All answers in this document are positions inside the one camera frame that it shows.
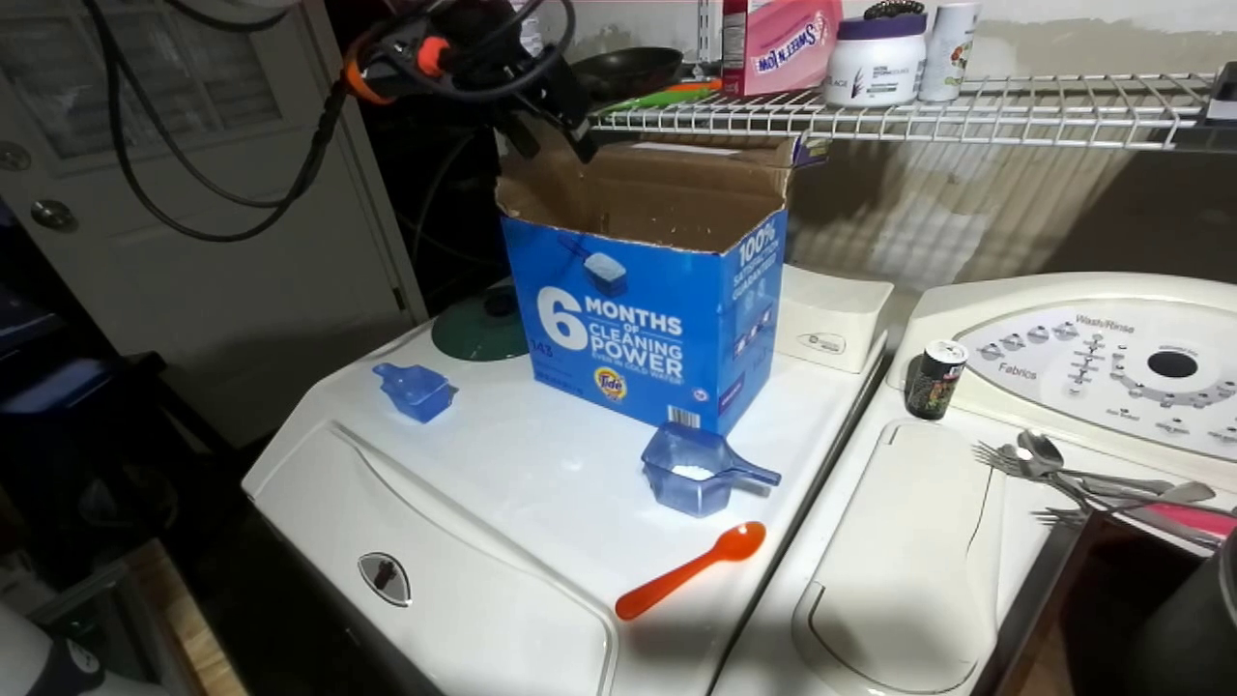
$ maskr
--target white washing machine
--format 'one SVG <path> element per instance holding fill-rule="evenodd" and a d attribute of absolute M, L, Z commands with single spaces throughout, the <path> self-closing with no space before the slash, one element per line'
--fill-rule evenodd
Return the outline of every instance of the white washing machine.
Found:
<path fill-rule="evenodd" d="M 408 331 L 317 381 L 247 470 L 250 503 L 444 693 L 706 693 L 879 368 L 893 286 L 786 271 L 772 373 L 731 448 L 780 484 L 706 519 L 642 475 L 653 424 L 533 381 L 528 359 L 451 359 Z M 441 372 L 455 399 L 401 418 L 376 362 Z M 767 545 L 633 621 L 615 598 L 737 520 Z"/>
<path fill-rule="evenodd" d="M 964 339 L 938 422 L 903 411 L 910 359 Z M 719 696 L 971 693 L 1067 493 L 1002 475 L 1046 434 L 1067 469 L 1237 493 L 1237 286 L 1040 275 L 925 295 L 845 452 L 770 580 Z"/>

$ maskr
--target blue plastic piece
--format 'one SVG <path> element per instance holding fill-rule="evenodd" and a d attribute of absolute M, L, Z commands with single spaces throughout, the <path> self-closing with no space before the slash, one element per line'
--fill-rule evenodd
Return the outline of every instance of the blue plastic piece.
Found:
<path fill-rule="evenodd" d="M 417 422 L 433 422 L 455 399 L 455 386 L 421 362 L 376 362 L 376 373 L 384 377 L 384 393 L 393 411 Z"/>
<path fill-rule="evenodd" d="M 727 435 L 673 422 L 653 434 L 642 460 L 657 503 L 697 519 L 723 511 L 731 488 L 780 484 L 778 470 L 743 460 Z"/>

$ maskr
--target dial panel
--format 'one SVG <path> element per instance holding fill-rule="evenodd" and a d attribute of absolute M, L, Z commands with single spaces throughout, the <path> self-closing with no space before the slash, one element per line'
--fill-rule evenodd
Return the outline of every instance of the dial panel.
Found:
<path fill-rule="evenodd" d="M 1067 302 L 957 335 L 971 372 L 1046 411 L 1237 462 L 1237 311 Z"/>

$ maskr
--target cardboard box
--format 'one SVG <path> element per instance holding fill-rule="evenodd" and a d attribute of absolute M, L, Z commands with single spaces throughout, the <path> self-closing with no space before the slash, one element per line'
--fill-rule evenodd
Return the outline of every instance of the cardboard box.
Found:
<path fill-rule="evenodd" d="M 814 90 L 841 24 L 841 0 L 727 0 L 723 92 Z"/>
<path fill-rule="evenodd" d="M 789 155 L 611 144 L 591 161 L 564 148 L 501 157 L 533 373 L 651 424 L 727 434 L 772 362 Z"/>

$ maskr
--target white wire shelf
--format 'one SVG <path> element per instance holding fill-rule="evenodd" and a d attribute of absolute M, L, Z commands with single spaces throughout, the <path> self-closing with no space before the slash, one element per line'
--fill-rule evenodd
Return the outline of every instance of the white wire shelf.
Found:
<path fill-rule="evenodd" d="M 1233 126 L 1206 122 L 1215 72 L 1035 72 L 971 76 L 951 104 L 832 107 L 814 92 L 703 96 L 666 107 L 615 104 L 597 131 L 697 137 L 888 137 L 1019 144 L 1126 152 L 1237 152 Z"/>

